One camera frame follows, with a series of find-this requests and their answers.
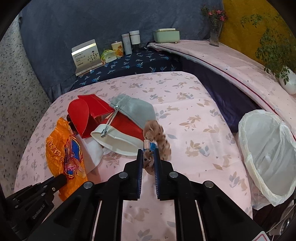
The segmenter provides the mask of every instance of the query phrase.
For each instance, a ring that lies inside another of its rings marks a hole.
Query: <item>drawstring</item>
[[[114,108],[114,110],[115,110],[114,113],[112,114],[112,116],[109,118],[109,120],[106,123],[105,129],[101,132],[101,137],[105,137],[106,136],[107,130],[108,130],[109,126],[111,125],[114,117],[116,116],[116,114],[117,114],[117,112],[119,110],[119,105],[116,105],[115,108]]]

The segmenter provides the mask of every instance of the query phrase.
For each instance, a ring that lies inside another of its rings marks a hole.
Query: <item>pink cloth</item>
[[[47,110],[26,147],[15,191],[52,176],[46,164],[45,139],[58,118],[66,117],[71,100],[77,95],[93,93],[107,102],[124,93],[151,103],[171,144],[170,161],[174,170],[195,182],[213,181],[252,216],[249,183],[234,137],[203,85],[195,76],[184,72],[120,77],[60,96]],[[95,183],[107,181],[134,159],[111,152],[88,178]],[[136,239],[176,239],[173,201],[157,200],[154,176],[145,170],[141,198],[123,204],[122,240]]]
[[[264,66],[246,55],[220,43],[219,47],[207,41],[180,40],[180,42],[150,44],[208,67],[225,77],[252,98],[264,110],[279,115],[290,128],[296,140],[296,95],[289,95]]]

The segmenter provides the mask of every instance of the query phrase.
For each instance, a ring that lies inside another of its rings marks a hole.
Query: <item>orange plastic bag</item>
[[[67,184],[59,190],[62,201],[87,181],[81,147],[63,118],[58,119],[56,128],[46,138],[46,160],[55,177],[67,176]]]

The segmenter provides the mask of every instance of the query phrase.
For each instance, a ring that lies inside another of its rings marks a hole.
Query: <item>vase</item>
[[[289,81],[286,82],[286,84],[284,83],[284,79],[282,78],[279,78],[279,82],[281,84],[281,86],[283,87],[283,89],[288,92],[288,94],[290,95],[294,95],[296,94],[296,74],[290,70],[289,70],[289,74],[288,74],[288,77],[289,77]]]
[[[210,21],[210,45],[219,47],[219,33],[222,27],[222,21],[211,20]]]

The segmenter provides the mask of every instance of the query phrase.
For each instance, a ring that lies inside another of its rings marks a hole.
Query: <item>glass vase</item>
[[[219,47],[219,33],[222,27],[222,21],[212,20],[210,24],[210,45]]]

